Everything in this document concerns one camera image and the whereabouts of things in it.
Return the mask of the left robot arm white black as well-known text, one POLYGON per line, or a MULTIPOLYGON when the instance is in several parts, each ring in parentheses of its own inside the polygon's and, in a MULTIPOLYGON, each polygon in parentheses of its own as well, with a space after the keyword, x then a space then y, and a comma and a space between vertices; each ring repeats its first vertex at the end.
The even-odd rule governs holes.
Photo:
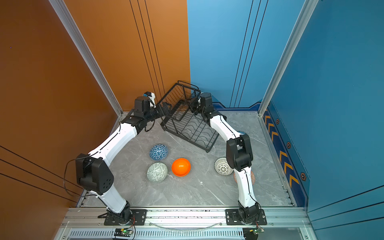
POLYGON ((98 147, 75 159, 77 183, 96 195, 107 207, 105 217, 119 225, 126 225, 132 218, 130 204, 114 186, 110 165, 122 148, 141 131, 148 132, 149 122, 164 116, 155 104, 155 94, 144 93, 135 99, 134 108, 121 121, 119 127, 98 147))

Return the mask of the black wire dish rack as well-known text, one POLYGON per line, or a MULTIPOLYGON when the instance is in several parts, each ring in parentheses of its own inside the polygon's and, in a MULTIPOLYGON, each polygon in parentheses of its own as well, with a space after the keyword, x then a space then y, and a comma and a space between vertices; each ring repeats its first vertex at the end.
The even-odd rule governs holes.
POLYGON ((195 85, 183 81, 175 83, 159 100, 164 110, 161 127, 208 153, 219 134, 198 112, 200 94, 201 90, 195 85))

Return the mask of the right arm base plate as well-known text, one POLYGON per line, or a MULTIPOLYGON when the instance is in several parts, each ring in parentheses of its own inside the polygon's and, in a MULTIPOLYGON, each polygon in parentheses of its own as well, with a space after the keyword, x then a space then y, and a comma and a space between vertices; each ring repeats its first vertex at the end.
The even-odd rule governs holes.
POLYGON ((228 226, 235 226, 235 225, 266 226, 268 224, 267 217, 263 209, 261 209, 260 213, 256 215, 256 217, 251 223, 246 223, 242 221, 241 216, 239 214, 239 209, 226 209, 225 213, 226 213, 226 222, 228 226))

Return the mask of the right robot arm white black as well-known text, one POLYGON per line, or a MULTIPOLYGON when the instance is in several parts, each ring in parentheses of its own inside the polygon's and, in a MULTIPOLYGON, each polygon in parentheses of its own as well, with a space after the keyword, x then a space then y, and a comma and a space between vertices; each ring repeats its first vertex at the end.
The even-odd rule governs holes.
POLYGON ((254 158, 250 137, 240 134, 227 123, 226 117, 214 108, 210 93, 200 94, 192 110, 201 114, 203 121, 226 142, 226 160, 234 170, 239 189, 239 216, 244 224, 252 224, 262 209, 253 190, 251 172, 254 158))

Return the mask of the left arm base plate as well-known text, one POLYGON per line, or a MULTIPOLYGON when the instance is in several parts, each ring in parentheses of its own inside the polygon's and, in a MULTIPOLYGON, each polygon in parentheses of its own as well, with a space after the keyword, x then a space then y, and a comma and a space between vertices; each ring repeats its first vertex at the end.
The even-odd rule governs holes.
POLYGON ((105 226, 143 226, 147 217, 147 209, 130 209, 123 211, 121 214, 115 214, 107 211, 104 225, 105 226))

